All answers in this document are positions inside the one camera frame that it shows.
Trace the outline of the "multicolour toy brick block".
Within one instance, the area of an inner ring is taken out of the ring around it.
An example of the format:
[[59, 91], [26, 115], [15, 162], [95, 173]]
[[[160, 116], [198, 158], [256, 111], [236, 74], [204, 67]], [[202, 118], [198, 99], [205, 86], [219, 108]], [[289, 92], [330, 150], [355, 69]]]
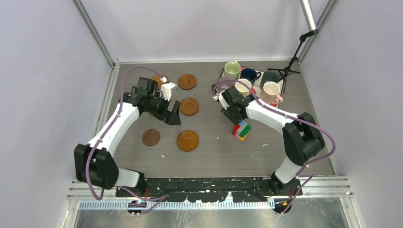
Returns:
[[245, 122], [245, 120], [243, 120], [233, 128], [232, 135], [234, 135], [239, 140], [243, 141], [246, 138], [246, 136], [250, 133], [250, 131], [251, 131], [251, 125]]

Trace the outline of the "dark brown wooden coaster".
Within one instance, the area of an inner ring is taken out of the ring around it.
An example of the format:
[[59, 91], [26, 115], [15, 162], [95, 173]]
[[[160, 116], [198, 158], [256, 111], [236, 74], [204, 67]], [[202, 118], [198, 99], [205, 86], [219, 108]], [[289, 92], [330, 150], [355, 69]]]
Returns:
[[146, 130], [142, 135], [142, 142], [146, 146], [156, 145], [161, 138], [161, 135], [156, 129]]

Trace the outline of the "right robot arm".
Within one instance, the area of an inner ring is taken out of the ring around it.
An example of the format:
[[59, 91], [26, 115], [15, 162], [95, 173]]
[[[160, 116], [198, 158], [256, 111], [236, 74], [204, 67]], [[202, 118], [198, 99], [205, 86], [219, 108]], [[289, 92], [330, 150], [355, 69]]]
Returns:
[[218, 95], [222, 113], [237, 127], [246, 119], [256, 120], [283, 136], [286, 157], [272, 173], [269, 186], [275, 194], [283, 195], [297, 177], [300, 169], [325, 146], [324, 139], [309, 113], [293, 114], [273, 107], [254, 94], [243, 96], [235, 87]]

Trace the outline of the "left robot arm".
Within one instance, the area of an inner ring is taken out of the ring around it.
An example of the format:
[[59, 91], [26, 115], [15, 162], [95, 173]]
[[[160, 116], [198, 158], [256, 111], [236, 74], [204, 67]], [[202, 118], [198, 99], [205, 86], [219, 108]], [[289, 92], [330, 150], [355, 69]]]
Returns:
[[87, 144], [75, 147], [77, 180], [105, 190], [123, 186], [133, 196], [142, 196], [146, 189], [144, 174], [118, 168], [113, 156], [129, 127], [143, 113], [151, 113], [168, 125], [180, 125], [180, 102], [175, 101], [172, 110], [168, 109], [176, 88], [175, 83], [164, 83], [159, 87], [156, 81], [141, 77], [130, 92], [122, 93], [113, 115], [100, 132]]

